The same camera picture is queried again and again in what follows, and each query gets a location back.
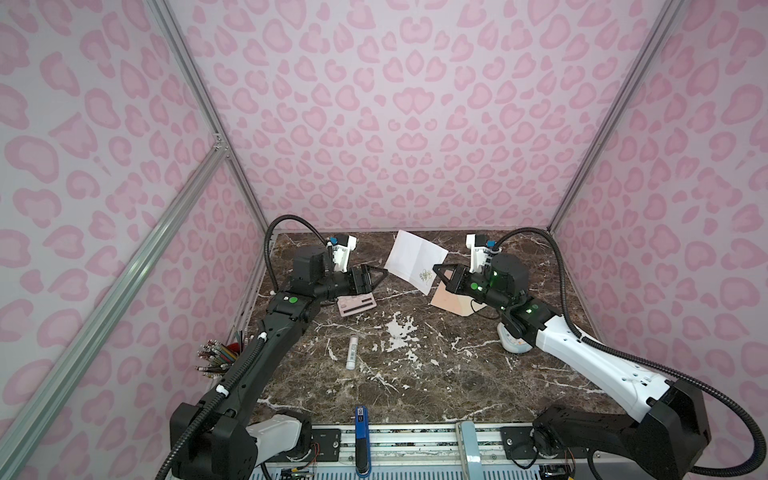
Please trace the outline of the white letter paper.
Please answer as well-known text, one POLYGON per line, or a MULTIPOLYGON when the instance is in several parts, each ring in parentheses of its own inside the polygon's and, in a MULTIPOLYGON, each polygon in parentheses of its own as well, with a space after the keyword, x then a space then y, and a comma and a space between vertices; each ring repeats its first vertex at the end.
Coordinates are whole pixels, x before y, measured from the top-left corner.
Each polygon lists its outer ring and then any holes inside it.
POLYGON ((385 268, 394 275, 428 295, 436 275, 435 264, 442 264, 448 251, 422 237, 399 230, 385 268))

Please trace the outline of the peach pink envelope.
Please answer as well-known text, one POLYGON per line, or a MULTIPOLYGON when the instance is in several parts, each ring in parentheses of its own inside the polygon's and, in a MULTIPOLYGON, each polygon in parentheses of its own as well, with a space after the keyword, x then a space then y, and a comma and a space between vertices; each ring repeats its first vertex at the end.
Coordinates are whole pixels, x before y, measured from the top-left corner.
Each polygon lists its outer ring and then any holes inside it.
POLYGON ((461 317, 468 317, 484 308, 471 297, 448 292, 443 283, 438 285, 430 305, 461 317))

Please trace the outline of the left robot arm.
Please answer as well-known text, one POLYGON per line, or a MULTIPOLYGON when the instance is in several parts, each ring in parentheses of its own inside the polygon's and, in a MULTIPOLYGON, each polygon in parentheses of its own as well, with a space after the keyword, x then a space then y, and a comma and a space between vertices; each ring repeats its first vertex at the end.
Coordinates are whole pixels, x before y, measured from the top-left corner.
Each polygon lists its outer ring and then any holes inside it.
POLYGON ((218 383, 194 405, 180 404, 170 419, 170 452, 157 478, 247 479, 256 467, 285 454, 303 460, 312 450, 309 417, 284 410, 272 418, 251 424, 257 400, 275 370, 306 333, 325 305, 341 297, 373 292, 386 269, 367 264, 350 266, 349 256, 357 240, 348 234, 329 237, 318 233, 317 243, 295 250, 288 279, 279 282, 271 261, 270 242, 276 227, 296 221, 287 214, 268 226, 263 244, 266 273, 274 294, 267 304, 259 333, 241 349, 235 362, 218 383))

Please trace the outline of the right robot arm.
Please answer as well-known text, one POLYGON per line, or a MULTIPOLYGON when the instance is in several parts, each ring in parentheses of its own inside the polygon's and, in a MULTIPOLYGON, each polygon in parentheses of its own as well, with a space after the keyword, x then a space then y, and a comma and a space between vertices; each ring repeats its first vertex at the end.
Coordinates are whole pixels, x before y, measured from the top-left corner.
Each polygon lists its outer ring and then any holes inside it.
POLYGON ((545 230, 523 227, 499 240, 470 235, 470 265, 442 263, 432 270, 450 293, 495 310, 501 326, 521 340, 564 362, 586 377, 621 408, 598 414, 551 406, 532 423, 530 448, 538 458, 554 458, 573 449, 604 452, 633 461, 654 479, 682 479, 688 473, 733 478, 757 470, 767 458, 767 441, 754 418, 713 386, 660 363, 609 347, 576 326, 567 307, 565 284, 560 305, 531 294, 529 271, 502 245, 520 234, 534 234, 550 245, 558 277, 565 281, 564 260, 545 230), (727 407, 745 425, 753 441, 749 457, 735 466, 702 467, 698 461, 711 442, 705 399, 727 407))

